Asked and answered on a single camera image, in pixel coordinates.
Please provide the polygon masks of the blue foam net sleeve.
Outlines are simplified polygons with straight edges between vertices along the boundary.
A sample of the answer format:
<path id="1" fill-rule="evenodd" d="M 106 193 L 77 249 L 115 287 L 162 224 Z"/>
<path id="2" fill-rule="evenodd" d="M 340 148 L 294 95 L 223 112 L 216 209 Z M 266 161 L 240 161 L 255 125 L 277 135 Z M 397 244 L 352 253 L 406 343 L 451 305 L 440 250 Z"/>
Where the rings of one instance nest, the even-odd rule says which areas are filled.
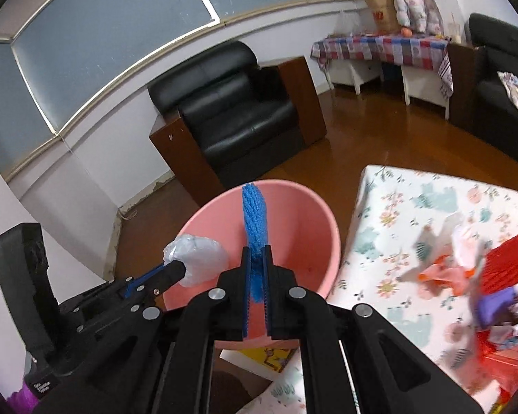
<path id="1" fill-rule="evenodd" d="M 251 252 L 251 304 L 263 302 L 262 248 L 268 244 L 267 205 L 253 183 L 242 187 L 242 210 L 247 247 Z"/>

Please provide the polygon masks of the white plastic bag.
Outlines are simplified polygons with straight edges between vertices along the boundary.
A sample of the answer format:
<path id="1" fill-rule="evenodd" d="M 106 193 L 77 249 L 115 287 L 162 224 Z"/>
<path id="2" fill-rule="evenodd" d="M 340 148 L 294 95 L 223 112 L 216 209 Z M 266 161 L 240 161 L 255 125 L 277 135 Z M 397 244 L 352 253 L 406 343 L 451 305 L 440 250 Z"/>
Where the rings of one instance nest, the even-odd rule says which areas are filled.
<path id="1" fill-rule="evenodd" d="M 163 263 L 180 261 L 186 271 L 180 285 L 191 288 L 218 278 L 229 268 L 229 256 L 216 240 L 184 234 L 176 237 L 163 249 Z"/>

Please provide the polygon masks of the orange white wrapper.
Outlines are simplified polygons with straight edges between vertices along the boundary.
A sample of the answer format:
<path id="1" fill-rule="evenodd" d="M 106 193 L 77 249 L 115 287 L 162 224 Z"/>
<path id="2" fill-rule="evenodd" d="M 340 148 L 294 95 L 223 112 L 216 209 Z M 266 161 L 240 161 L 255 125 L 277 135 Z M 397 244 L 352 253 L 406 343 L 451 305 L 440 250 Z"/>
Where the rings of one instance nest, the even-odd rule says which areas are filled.
<path id="1" fill-rule="evenodd" d="M 429 290 L 449 289 L 454 296 L 468 294 L 490 246 L 478 224 L 470 223 L 461 213 L 446 217 L 439 231 L 425 225 L 414 243 L 419 262 L 415 278 Z"/>

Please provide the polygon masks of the purple felt cloth roll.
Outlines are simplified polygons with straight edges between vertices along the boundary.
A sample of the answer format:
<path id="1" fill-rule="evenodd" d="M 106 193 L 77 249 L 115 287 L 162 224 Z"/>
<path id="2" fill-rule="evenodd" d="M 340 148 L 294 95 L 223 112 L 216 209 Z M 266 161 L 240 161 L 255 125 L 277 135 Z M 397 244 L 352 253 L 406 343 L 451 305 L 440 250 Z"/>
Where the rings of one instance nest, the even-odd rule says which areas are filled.
<path id="1" fill-rule="evenodd" d="M 496 293 L 482 295 L 475 305 L 479 327 L 487 329 L 495 323 L 498 315 L 512 305 L 518 296 L 518 284 L 498 290 Z"/>

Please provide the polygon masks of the red foam net sleeve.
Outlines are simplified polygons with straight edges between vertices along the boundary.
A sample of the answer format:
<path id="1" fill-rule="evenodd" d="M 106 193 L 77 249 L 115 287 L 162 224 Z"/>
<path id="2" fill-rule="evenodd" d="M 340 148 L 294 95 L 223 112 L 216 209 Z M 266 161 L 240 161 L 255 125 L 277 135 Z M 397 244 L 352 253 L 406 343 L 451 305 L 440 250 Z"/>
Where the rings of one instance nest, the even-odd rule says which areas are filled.
<path id="1" fill-rule="evenodd" d="M 481 294 L 494 294 L 518 283 L 518 235 L 492 249 L 480 277 Z"/>

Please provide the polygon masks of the red plastic bag wad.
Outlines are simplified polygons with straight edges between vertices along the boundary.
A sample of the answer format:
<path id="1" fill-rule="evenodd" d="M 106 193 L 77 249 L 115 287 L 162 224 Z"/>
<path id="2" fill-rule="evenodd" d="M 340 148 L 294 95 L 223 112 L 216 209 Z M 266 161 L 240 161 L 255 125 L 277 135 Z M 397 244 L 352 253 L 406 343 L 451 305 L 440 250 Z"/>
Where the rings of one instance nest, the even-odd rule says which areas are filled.
<path id="1" fill-rule="evenodd" d="M 488 338 L 488 331 L 475 333 L 477 359 L 501 390 L 513 395 L 518 390 L 518 337 L 514 337 L 513 345 L 506 348 L 499 348 Z"/>

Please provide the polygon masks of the yellow printed box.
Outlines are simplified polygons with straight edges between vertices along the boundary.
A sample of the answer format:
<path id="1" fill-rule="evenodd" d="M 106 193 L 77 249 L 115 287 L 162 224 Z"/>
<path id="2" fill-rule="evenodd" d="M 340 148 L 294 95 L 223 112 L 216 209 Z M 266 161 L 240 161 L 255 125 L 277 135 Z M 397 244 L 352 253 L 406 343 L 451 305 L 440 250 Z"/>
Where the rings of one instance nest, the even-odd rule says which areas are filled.
<path id="1" fill-rule="evenodd" d="M 220 358 L 255 376 L 273 381 L 284 371 L 295 353 L 295 348 L 248 348 L 241 351 L 223 349 Z"/>

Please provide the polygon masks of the floral bear tablecloth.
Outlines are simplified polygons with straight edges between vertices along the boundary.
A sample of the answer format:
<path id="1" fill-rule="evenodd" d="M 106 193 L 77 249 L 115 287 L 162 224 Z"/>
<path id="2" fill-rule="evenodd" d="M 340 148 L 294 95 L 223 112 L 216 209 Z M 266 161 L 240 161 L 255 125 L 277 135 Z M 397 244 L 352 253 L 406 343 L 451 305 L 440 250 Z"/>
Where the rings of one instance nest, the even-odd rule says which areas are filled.
<path id="1" fill-rule="evenodd" d="M 458 383 L 486 413 L 499 384 L 475 358 L 474 287 L 456 295 L 418 276 L 440 257 L 484 255 L 518 234 L 518 191 L 389 166 L 366 166 L 342 267 L 329 303 L 374 307 Z"/>

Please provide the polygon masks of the white side table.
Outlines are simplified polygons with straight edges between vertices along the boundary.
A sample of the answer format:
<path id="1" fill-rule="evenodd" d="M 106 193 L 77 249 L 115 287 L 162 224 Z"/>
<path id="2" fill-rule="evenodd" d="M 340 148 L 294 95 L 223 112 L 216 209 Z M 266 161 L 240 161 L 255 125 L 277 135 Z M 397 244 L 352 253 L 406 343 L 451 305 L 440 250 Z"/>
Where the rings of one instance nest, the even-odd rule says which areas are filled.
<path id="1" fill-rule="evenodd" d="M 413 66 L 394 66 L 378 60 L 331 60 L 325 71 L 330 87 L 350 86 L 357 95 L 364 88 L 373 87 L 373 81 L 380 81 L 385 90 L 401 92 L 408 106 L 419 100 L 444 109 L 449 119 L 449 101 L 440 90 L 441 78 L 436 71 Z"/>

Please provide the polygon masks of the clear plastic bag on table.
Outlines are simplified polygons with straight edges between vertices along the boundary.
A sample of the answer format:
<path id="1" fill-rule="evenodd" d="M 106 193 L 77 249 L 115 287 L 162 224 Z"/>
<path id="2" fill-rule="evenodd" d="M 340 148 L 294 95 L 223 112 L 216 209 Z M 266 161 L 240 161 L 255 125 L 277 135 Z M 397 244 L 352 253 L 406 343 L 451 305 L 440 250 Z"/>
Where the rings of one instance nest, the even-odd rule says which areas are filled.
<path id="1" fill-rule="evenodd" d="M 348 38 L 362 32 L 362 21 L 357 11 L 341 10 L 331 33 L 333 38 Z"/>

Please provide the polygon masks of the plaid checkered tablecloth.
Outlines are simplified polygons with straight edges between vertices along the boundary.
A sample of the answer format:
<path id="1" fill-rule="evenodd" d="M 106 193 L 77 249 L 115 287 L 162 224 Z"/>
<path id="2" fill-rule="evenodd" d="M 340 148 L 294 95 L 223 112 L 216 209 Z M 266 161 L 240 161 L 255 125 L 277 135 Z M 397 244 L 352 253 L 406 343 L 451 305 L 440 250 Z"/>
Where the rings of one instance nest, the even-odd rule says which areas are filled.
<path id="1" fill-rule="evenodd" d="M 318 66 L 327 70 L 331 60 L 379 60 L 397 66 L 413 66 L 434 71 L 441 80 L 440 92 L 448 100 L 454 92 L 448 42 L 440 38 L 401 36 L 353 36 L 325 38 L 313 43 L 310 51 Z"/>

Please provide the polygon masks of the orange fruit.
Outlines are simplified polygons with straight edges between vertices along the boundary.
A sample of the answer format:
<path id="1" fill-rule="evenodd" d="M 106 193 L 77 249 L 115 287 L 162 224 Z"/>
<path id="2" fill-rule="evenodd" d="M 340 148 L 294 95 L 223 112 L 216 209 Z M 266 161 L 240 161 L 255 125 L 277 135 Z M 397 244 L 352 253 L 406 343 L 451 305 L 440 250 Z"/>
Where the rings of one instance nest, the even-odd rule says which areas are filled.
<path id="1" fill-rule="evenodd" d="M 411 38 L 413 36 L 413 31 L 407 27 L 402 27 L 401 28 L 401 35 L 404 37 L 404 38 Z"/>

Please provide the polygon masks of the brown paper bag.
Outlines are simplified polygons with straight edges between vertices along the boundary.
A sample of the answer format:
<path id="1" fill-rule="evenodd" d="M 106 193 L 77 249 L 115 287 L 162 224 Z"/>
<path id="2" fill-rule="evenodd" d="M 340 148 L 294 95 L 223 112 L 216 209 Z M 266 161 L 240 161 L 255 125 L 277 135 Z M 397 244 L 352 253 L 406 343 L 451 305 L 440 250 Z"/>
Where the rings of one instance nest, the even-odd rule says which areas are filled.
<path id="1" fill-rule="evenodd" d="M 365 2 L 374 18 L 377 33 L 392 35 L 401 31 L 394 0 L 365 0 Z"/>

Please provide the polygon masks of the floral puffer jacket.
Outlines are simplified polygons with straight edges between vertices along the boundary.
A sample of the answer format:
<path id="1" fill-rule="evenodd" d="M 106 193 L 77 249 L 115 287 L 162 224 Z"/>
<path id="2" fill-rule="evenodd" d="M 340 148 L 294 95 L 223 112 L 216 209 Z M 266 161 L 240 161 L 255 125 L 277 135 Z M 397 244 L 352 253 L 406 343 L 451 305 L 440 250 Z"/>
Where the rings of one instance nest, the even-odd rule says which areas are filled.
<path id="1" fill-rule="evenodd" d="M 443 19 L 435 0 L 393 1 L 401 27 L 422 35 L 443 35 Z"/>

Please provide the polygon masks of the white cup with straw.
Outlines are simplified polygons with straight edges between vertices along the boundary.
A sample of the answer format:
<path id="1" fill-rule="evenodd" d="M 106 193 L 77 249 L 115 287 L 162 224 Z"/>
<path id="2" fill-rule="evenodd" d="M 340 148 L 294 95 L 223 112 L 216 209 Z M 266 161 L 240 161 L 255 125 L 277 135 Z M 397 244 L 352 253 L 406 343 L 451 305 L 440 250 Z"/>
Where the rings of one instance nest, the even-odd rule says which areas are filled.
<path id="1" fill-rule="evenodd" d="M 447 23 L 447 34 L 451 38 L 452 43 L 461 44 L 463 37 L 463 23 L 462 18 L 456 18 L 453 12 L 450 13 L 450 18 Z"/>

